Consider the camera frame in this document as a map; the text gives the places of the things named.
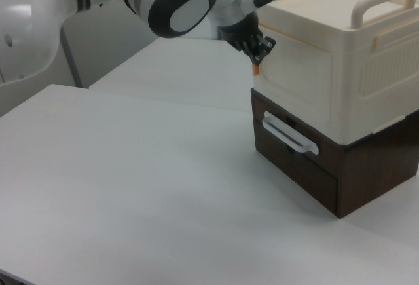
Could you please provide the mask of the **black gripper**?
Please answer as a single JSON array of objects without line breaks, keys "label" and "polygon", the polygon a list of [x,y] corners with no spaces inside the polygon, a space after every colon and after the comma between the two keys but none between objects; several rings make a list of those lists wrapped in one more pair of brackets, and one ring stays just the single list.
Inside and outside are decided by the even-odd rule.
[{"label": "black gripper", "polygon": [[261,58],[269,55],[276,45],[273,38],[262,37],[258,24],[257,13],[252,12],[236,24],[218,27],[221,38],[237,51],[245,53],[255,66],[259,66]]}]

